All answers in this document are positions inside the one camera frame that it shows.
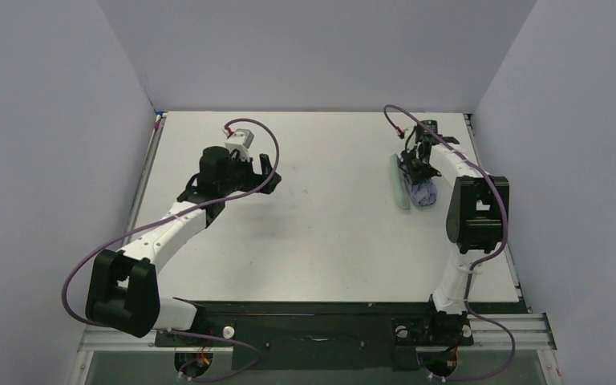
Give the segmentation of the lilac black umbrella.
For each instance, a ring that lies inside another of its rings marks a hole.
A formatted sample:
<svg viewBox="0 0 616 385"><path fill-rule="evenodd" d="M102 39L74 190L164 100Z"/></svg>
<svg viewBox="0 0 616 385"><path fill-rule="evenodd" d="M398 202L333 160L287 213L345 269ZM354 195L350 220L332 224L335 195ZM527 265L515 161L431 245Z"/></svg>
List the lilac black umbrella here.
<svg viewBox="0 0 616 385"><path fill-rule="evenodd" d="M412 180L407 169L402 164L399 165L400 176L402 177L403 190L408 202L418 209L433 206L438 197L438 190L432 179L427 179L416 183Z"/></svg>

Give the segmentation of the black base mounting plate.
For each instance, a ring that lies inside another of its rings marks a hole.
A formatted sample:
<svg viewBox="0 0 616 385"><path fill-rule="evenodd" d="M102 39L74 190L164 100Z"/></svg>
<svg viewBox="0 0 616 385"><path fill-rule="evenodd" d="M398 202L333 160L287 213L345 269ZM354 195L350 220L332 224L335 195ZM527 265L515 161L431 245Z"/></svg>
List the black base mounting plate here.
<svg viewBox="0 0 616 385"><path fill-rule="evenodd" d="M199 302L188 335L159 332L187 375L212 373L223 353L254 370L435 372L456 368L461 347L477 347L481 319L446 315L430 302Z"/></svg>

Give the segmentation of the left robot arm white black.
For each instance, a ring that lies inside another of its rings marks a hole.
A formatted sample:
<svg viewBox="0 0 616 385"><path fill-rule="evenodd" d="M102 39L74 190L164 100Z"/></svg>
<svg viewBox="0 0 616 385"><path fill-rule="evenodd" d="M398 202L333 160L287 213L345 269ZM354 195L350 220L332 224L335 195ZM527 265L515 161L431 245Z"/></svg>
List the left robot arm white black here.
<svg viewBox="0 0 616 385"><path fill-rule="evenodd" d="M102 249L94 256L85 305L87 319L135 337L144 337L151 330L189 330L197 307L163 296L158 273L191 238L217 219L226 202L274 191L282 179L277 172L279 162L266 154L259 160L261 171L255 172L239 150L206 148L198 173L157 223L139 228L137 240L122 248Z"/></svg>

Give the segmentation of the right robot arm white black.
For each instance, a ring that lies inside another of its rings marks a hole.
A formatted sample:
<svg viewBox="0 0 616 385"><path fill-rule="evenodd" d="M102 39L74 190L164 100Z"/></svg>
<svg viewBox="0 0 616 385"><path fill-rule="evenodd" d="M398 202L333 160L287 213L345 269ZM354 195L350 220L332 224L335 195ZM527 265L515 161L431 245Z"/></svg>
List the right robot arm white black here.
<svg viewBox="0 0 616 385"><path fill-rule="evenodd" d="M435 120L407 131L404 148L391 158L391 166L402 209L434 205L440 196L436 179L452 187L445 229L453 248L431 300L439 312L462 314L480 266L505 248L509 181L470 161L456 138L438 133Z"/></svg>

